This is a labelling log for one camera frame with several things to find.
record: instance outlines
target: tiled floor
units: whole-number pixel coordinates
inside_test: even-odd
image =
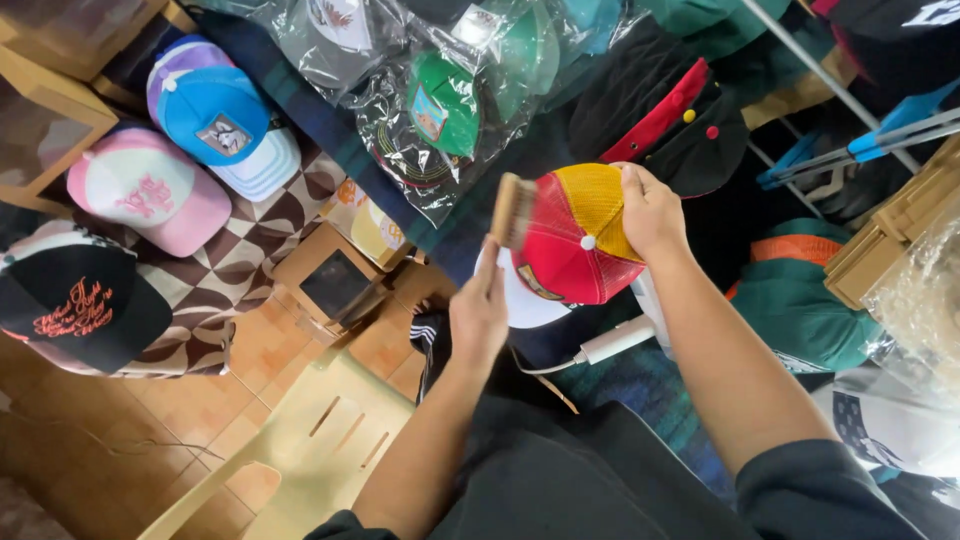
[[[395,296],[351,347],[364,365],[413,399],[424,358],[407,340],[409,308],[453,284],[415,264],[395,281]],[[178,380],[113,380],[61,371],[0,334],[0,390],[12,410],[46,422],[0,414],[0,475],[19,481],[80,539],[135,538],[221,461],[188,443],[229,456],[270,415],[303,368],[323,351],[295,326],[292,301],[275,291],[259,309],[236,319],[232,373]],[[111,455],[74,426],[125,453]],[[273,494],[275,472],[248,465],[178,533],[194,540],[237,538]]]

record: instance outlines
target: orange embroidered script text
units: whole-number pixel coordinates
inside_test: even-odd
[[[103,290],[96,282],[87,292],[84,280],[81,278],[73,285],[64,306],[34,320],[36,333],[49,337],[72,333],[82,337],[110,322],[113,309],[106,307],[104,301],[113,296],[113,289]]]

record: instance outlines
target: beige plastic chair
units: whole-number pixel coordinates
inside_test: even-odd
[[[360,488],[414,405],[354,359],[348,334],[310,363],[260,431],[140,535],[168,540],[241,467],[256,461],[280,485],[245,540],[301,539]]]

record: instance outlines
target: yellow mesh panel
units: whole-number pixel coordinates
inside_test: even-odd
[[[620,169],[586,163],[555,171],[566,192],[573,218],[597,240],[597,249],[615,257],[641,261],[623,233]]]

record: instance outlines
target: pink and white cap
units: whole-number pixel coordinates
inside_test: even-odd
[[[127,128],[100,139],[67,172],[74,202],[126,225],[174,257],[187,257],[219,231],[230,199],[163,135]]]

